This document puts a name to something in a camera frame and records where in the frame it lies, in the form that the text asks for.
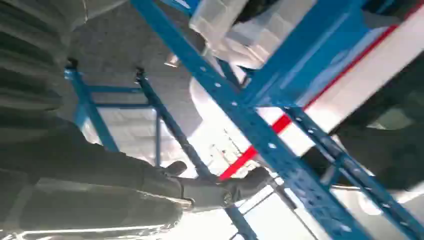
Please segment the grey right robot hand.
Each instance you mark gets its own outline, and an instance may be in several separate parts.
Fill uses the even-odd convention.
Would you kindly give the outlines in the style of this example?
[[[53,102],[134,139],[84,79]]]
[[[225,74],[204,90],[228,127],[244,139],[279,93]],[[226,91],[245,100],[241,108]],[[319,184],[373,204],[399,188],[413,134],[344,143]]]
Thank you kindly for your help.
[[[263,167],[223,182],[182,178],[185,164],[156,167],[88,142],[49,114],[0,115],[0,226],[13,231],[176,226],[182,200],[195,212],[227,208],[263,189]]]

